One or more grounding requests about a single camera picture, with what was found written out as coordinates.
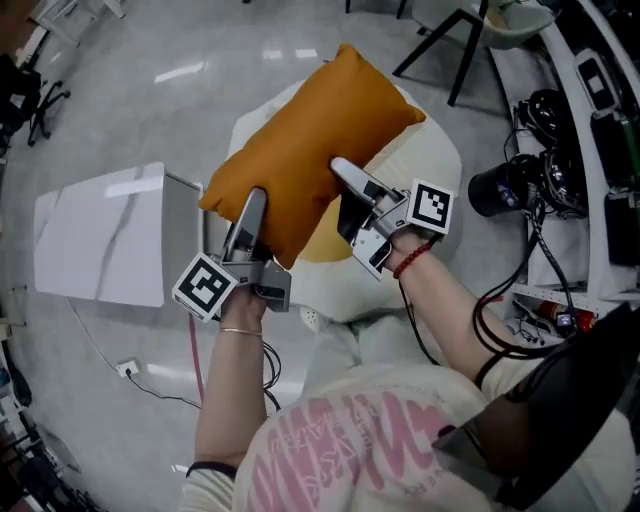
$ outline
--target bracelet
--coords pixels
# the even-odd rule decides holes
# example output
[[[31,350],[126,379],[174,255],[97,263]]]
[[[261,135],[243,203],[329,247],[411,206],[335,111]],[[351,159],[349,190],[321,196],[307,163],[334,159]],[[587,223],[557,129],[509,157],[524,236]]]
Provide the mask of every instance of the bracelet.
[[[413,263],[413,260],[415,260],[423,252],[427,252],[428,250],[430,250],[431,247],[432,247],[431,244],[429,242],[427,242],[426,244],[421,245],[415,251],[413,251],[411,254],[409,254],[409,256],[407,256],[404,259],[404,261],[402,263],[400,263],[400,265],[398,265],[396,267],[396,269],[393,271],[393,277],[395,277],[396,279],[399,279],[400,278],[400,274],[402,274],[404,269],[406,269],[409,265],[411,265],[411,263]]]
[[[247,331],[245,329],[236,329],[235,327],[221,327],[220,332],[235,332],[236,334],[248,334],[249,336],[258,336],[262,338],[261,332]]]

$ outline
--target hand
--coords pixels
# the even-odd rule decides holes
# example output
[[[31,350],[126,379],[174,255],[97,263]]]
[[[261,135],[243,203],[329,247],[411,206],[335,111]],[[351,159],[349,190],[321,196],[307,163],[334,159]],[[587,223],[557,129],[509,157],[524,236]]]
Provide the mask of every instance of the hand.
[[[424,242],[413,231],[403,230],[391,238],[393,250],[385,260],[385,268],[393,272],[409,254],[420,247]]]
[[[250,286],[239,286],[222,305],[220,327],[262,332],[262,317],[267,301],[258,297]]]

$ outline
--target tiled floor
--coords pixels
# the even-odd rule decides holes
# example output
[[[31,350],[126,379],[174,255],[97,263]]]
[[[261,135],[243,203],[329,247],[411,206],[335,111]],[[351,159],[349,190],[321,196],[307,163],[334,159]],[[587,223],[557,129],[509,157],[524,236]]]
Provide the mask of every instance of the tiled floor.
[[[26,146],[14,138],[0,209],[4,287],[26,283],[28,327],[13,349],[34,393],[35,417],[65,441],[88,490],[111,511],[170,511],[189,465],[197,410],[160,401],[120,379],[91,346],[64,297],[33,290],[35,198],[109,171],[153,161],[206,183],[224,159],[235,120],[291,83],[306,78],[347,41],[390,75],[419,42],[416,24],[396,20],[396,2],[358,0],[128,0],[118,20],[106,12],[78,49],[50,38],[39,67],[67,77],[72,91],[52,121],[50,140]],[[296,49],[318,57],[297,58]],[[267,59],[270,51],[282,58]],[[488,55],[474,58],[459,105],[446,105],[461,50],[439,42],[397,80],[444,128],[464,166],[462,190],[474,174],[502,160],[508,112]],[[155,77],[203,62],[200,72],[155,83]],[[460,201],[464,237],[450,267],[474,292],[515,268],[521,219],[487,220]],[[136,357],[141,382],[160,393],[197,398],[186,315],[74,300],[79,317],[113,363]],[[283,359],[286,402],[304,377],[313,336],[297,314],[270,315],[267,339]],[[212,327],[198,327],[206,374]]]

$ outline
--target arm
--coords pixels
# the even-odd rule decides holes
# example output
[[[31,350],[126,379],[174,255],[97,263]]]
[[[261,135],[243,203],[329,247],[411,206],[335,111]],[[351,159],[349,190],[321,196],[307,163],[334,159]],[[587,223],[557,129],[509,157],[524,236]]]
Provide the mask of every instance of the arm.
[[[423,243],[413,233],[401,233],[393,239],[394,250],[385,265],[395,269]],[[477,298],[430,252],[411,263],[400,274],[400,282],[451,368],[473,381],[493,356],[473,331],[471,315]],[[514,342],[509,330],[493,313],[485,309],[483,317],[494,333],[507,342]]]
[[[234,290],[220,327],[262,332],[266,303],[248,287]],[[259,336],[218,334],[196,430],[196,461],[238,467],[251,439],[267,418],[262,390],[263,351]]]

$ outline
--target red string bracelet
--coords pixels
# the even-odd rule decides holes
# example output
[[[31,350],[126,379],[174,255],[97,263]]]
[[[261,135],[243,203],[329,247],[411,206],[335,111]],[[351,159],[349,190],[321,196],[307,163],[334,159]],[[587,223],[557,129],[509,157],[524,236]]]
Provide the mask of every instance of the red string bracelet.
[[[427,252],[428,250],[430,250],[431,247],[432,247],[431,244],[429,242],[427,242],[426,244],[421,245],[415,251],[413,251],[411,254],[409,254],[409,256],[407,256],[404,259],[404,261],[402,263],[400,263],[400,265],[398,265],[396,267],[396,269],[393,271],[393,277],[395,277],[396,279],[399,279],[400,278],[400,274],[402,274],[402,272],[404,272],[404,269],[406,269],[409,265],[411,265],[411,263],[413,263],[413,260],[415,260],[423,252]]]

